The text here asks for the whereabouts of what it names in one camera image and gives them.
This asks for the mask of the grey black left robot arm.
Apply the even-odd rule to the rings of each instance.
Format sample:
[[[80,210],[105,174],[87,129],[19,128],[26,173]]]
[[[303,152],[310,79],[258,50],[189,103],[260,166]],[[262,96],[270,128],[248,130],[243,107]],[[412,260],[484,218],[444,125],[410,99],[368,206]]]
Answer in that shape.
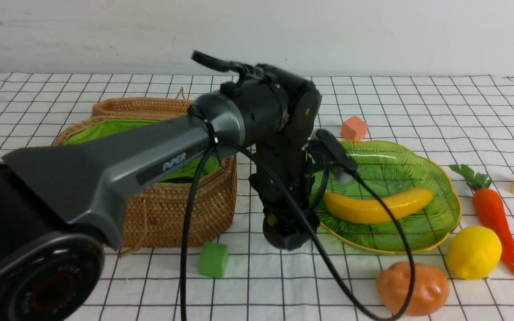
[[[103,246],[120,249],[128,201],[198,157],[255,146],[258,192],[290,223],[312,183],[308,142],[322,96],[275,66],[194,51],[236,82],[198,97],[186,115],[83,144],[19,148],[0,161],[0,321],[63,321],[90,296]]]

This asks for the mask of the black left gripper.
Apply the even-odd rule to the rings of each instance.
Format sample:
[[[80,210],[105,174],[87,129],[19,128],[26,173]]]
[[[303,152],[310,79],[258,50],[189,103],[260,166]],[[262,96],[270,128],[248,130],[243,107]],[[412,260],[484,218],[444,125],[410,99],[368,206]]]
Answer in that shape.
[[[279,230],[280,249],[288,251],[300,248],[311,239],[288,199],[292,199],[313,228],[319,225],[309,200],[315,181],[311,173],[312,161],[302,145],[279,138],[258,142],[254,153],[259,161],[257,172],[249,177],[251,187],[262,202],[264,217],[273,213],[290,227]]]

